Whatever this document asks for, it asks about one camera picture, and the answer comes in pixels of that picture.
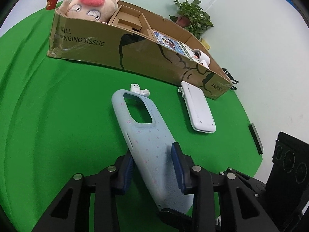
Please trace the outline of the black plastic bracket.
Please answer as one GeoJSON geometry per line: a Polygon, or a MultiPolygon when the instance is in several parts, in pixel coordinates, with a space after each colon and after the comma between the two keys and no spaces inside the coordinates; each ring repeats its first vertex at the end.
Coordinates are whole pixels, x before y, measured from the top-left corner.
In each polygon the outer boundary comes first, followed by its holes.
{"type": "Polygon", "coordinates": [[[222,70],[224,71],[224,73],[227,75],[227,77],[231,80],[233,84],[230,89],[233,91],[237,90],[237,87],[235,87],[235,84],[238,84],[239,81],[233,78],[233,76],[230,74],[230,72],[226,68],[222,68],[222,70]]]}

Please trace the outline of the green white medicine box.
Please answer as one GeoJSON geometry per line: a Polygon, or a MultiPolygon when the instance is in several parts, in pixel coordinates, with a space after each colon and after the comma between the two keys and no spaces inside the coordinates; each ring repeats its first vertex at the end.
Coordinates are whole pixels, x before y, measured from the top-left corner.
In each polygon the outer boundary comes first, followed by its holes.
{"type": "Polygon", "coordinates": [[[199,63],[199,59],[198,57],[195,55],[194,51],[191,49],[191,47],[189,47],[188,45],[177,41],[177,43],[179,44],[180,48],[182,49],[184,55],[189,58],[192,61],[195,61],[197,63],[199,63]]]}

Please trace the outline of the white device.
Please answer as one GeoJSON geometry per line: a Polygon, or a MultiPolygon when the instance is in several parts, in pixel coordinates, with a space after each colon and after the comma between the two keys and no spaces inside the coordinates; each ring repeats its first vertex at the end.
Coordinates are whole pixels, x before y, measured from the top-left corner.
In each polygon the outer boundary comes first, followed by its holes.
{"type": "Polygon", "coordinates": [[[203,91],[182,81],[178,92],[182,94],[185,101],[193,129],[204,133],[214,133],[216,125],[203,91]]]}

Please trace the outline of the green tablecloth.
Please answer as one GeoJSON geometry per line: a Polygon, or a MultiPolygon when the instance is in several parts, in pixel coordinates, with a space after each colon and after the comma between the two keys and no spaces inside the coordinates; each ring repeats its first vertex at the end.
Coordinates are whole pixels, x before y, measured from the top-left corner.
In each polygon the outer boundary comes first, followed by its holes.
{"type": "Polygon", "coordinates": [[[1,37],[1,206],[18,231],[31,231],[75,173],[112,165],[127,144],[112,94],[149,89],[185,154],[209,171],[254,176],[262,157],[235,92],[208,104],[216,132],[192,129],[177,87],[151,78],[47,56],[54,12],[39,10],[1,37]]]}

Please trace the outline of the right potted green plant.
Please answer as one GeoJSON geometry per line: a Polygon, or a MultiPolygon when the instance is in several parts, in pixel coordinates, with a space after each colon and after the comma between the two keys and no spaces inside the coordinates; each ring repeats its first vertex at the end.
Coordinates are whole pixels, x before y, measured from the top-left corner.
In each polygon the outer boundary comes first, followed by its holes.
{"type": "Polygon", "coordinates": [[[184,0],[183,2],[174,0],[177,12],[176,15],[169,16],[172,22],[189,31],[198,40],[201,39],[201,36],[208,28],[214,26],[211,22],[210,15],[203,11],[200,3],[200,0],[193,0],[190,3],[188,0],[184,0]]]}

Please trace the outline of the black flat bar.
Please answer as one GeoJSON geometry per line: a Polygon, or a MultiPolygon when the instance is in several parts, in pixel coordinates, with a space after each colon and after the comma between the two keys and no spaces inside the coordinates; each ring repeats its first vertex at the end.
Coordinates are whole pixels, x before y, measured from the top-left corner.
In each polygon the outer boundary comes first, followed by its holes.
{"type": "Polygon", "coordinates": [[[256,130],[256,127],[255,127],[254,123],[250,123],[248,128],[249,128],[251,136],[252,136],[252,138],[254,140],[254,143],[256,145],[256,149],[257,149],[258,154],[262,155],[263,154],[263,145],[262,145],[262,142],[260,140],[260,137],[258,135],[258,132],[256,130]]]}

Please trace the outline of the pink pig plush toy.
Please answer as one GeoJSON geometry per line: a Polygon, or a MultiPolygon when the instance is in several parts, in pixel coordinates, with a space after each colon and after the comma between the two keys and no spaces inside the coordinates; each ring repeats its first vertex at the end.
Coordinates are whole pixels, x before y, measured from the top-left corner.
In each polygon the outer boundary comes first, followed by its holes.
{"type": "Polygon", "coordinates": [[[64,0],[58,13],[67,18],[108,23],[118,9],[119,0],[64,0]]]}

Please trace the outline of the white handheld fan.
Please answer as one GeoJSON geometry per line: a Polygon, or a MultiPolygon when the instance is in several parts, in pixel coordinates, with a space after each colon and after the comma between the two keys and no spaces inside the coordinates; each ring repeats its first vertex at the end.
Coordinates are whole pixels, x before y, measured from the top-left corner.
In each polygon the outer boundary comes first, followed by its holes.
{"type": "Polygon", "coordinates": [[[200,49],[194,49],[193,52],[196,55],[196,57],[199,59],[201,65],[209,69],[209,65],[211,62],[210,57],[204,52],[202,52],[200,49]]]}

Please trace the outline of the light blue phone case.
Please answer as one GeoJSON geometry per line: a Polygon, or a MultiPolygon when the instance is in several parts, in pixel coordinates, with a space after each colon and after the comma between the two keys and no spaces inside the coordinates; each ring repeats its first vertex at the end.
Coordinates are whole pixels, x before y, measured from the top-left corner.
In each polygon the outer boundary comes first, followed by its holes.
{"type": "Polygon", "coordinates": [[[177,184],[171,146],[175,142],[155,103],[145,96],[120,89],[112,95],[113,109],[130,153],[156,206],[187,213],[193,195],[184,195],[177,184]],[[150,123],[139,123],[131,116],[126,99],[141,102],[150,123]]]}

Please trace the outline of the large cardboard box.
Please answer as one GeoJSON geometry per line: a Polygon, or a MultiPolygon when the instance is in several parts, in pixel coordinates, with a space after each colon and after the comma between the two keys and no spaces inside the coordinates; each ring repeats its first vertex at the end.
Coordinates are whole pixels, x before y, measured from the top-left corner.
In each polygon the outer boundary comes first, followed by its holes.
{"type": "MultiPolygon", "coordinates": [[[[142,12],[152,30],[180,41],[192,50],[200,49],[209,54],[194,35],[176,23],[134,4],[121,1],[121,5],[142,12]]],[[[53,17],[47,55],[112,67],[174,85],[185,81],[199,87],[206,97],[214,100],[233,85],[214,59],[207,69],[162,46],[156,39],[109,23],[67,18],[58,10],[53,17]]]]}

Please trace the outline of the yellow dried leaf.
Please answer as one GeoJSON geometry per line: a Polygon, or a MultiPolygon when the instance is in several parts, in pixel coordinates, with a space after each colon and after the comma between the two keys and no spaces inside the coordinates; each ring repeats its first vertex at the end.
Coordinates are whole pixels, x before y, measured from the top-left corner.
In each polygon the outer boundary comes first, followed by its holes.
{"type": "Polygon", "coordinates": [[[201,38],[200,39],[200,42],[201,42],[201,44],[204,46],[204,48],[207,50],[207,51],[209,51],[210,50],[210,45],[205,41],[205,39],[204,38],[201,38]]]}

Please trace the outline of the blue board game box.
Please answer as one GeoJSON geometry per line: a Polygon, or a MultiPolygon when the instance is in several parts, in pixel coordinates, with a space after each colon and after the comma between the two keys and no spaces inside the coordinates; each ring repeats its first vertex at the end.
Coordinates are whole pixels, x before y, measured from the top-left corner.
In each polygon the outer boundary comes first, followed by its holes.
{"type": "Polygon", "coordinates": [[[185,55],[182,47],[180,46],[177,40],[170,38],[167,35],[164,35],[156,30],[153,30],[154,36],[159,44],[165,46],[168,49],[171,49],[181,55],[185,55]]]}

